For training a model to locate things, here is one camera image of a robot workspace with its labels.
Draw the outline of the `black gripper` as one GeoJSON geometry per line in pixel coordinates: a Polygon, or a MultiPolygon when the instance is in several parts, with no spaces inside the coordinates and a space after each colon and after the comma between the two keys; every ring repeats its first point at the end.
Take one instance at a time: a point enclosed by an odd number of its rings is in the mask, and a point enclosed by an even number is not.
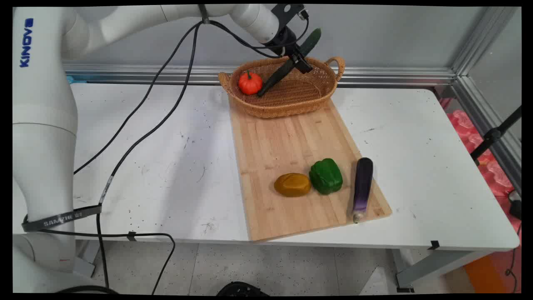
{"type": "Polygon", "coordinates": [[[295,33],[285,25],[270,42],[263,44],[266,49],[272,51],[274,55],[265,53],[262,53],[262,55],[268,58],[287,56],[293,61],[294,67],[301,74],[306,74],[310,72],[313,67],[306,61],[305,54],[302,54],[300,46],[297,44],[298,40],[301,39],[303,35],[304,34],[301,34],[301,36],[297,38],[295,33]]]}

